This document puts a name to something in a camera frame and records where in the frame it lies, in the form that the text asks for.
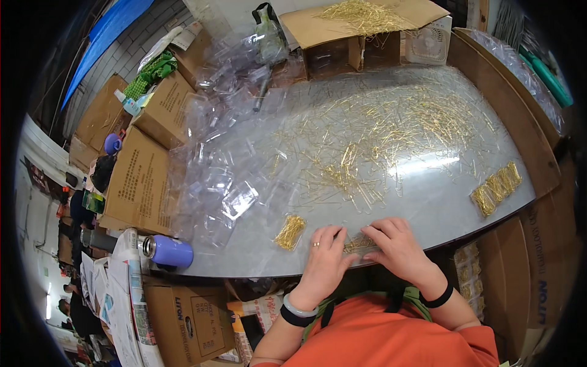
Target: orange shirt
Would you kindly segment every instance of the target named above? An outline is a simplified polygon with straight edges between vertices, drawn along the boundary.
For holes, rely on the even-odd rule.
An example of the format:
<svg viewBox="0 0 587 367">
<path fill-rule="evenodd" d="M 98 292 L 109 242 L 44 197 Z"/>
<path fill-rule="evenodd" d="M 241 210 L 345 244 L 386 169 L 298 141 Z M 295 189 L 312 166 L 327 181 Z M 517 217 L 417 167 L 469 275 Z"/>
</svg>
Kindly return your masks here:
<svg viewBox="0 0 587 367">
<path fill-rule="evenodd" d="M 308 340 L 283 366 L 499 365 L 490 327 L 453 332 L 421 319 L 411 305 L 396 314 L 385 313 L 388 303 L 377 295 L 341 303 L 328 327 L 321 329 L 318 321 Z M 255 365 L 277 366 L 270 362 Z"/>
</svg>

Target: woman's right hand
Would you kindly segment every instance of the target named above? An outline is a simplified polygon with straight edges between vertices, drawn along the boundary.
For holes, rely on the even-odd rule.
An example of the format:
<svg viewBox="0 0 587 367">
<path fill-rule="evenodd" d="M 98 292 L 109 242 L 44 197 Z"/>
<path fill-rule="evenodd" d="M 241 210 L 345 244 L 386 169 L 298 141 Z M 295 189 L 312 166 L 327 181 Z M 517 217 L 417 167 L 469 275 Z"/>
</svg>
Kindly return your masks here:
<svg viewBox="0 0 587 367">
<path fill-rule="evenodd" d="M 416 285 L 437 273 L 437 266 L 424 254 L 407 220 L 379 219 L 361 228 L 361 232 L 382 250 L 370 252 L 363 259 L 378 262 L 397 277 Z"/>
</svg>

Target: black bag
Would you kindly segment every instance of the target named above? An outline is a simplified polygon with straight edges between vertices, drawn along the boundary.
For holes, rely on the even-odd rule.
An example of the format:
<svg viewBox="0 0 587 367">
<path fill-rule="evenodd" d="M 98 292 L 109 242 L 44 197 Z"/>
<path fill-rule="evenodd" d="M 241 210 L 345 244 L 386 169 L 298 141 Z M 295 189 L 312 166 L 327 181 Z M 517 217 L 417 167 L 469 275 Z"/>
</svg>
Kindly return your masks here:
<svg viewBox="0 0 587 367">
<path fill-rule="evenodd" d="M 96 169 L 90 176 L 94 187 L 101 193 L 106 191 L 116 163 L 116 156 L 102 156 L 96 161 Z"/>
</svg>

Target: woman's hand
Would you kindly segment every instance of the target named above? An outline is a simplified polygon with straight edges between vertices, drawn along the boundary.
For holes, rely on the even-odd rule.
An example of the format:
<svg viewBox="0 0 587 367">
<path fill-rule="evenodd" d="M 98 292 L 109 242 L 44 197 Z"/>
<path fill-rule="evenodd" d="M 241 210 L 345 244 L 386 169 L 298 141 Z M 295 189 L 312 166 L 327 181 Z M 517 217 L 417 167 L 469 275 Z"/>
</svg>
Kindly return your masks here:
<svg viewBox="0 0 587 367">
<path fill-rule="evenodd" d="M 329 225 L 314 232 L 302 280 L 289 295 L 292 306 L 311 311 L 338 287 L 345 271 L 359 258 L 356 254 L 342 258 L 345 239 L 346 228 L 341 225 Z"/>
<path fill-rule="evenodd" d="M 366 254 L 363 259 L 378 262 L 396 276 L 412 284 L 419 284 L 437 273 L 411 233 L 407 220 L 397 217 L 379 219 L 361 228 L 383 252 Z"/>
</svg>

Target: woman's left hand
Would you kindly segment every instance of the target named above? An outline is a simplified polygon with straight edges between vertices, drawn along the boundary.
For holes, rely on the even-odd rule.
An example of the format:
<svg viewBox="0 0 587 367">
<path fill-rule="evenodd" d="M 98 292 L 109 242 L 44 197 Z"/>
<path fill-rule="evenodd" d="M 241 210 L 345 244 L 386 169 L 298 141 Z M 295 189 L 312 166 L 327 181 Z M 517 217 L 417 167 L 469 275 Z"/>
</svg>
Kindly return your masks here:
<svg viewBox="0 0 587 367">
<path fill-rule="evenodd" d="M 329 225 L 314 232 L 302 280 L 289 295 L 292 306 L 311 311 L 338 287 L 345 271 L 359 259 L 357 254 L 342 257 L 345 239 L 346 228 L 341 225 Z"/>
</svg>

